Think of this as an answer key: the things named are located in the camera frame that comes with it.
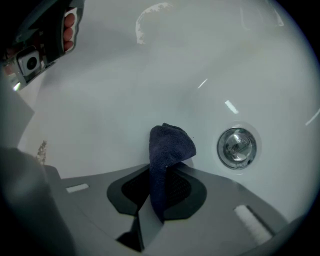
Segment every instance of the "drain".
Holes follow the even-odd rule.
[[[253,135],[243,128],[226,130],[219,138],[217,152],[223,164],[234,170],[246,168],[255,159],[257,144]]]

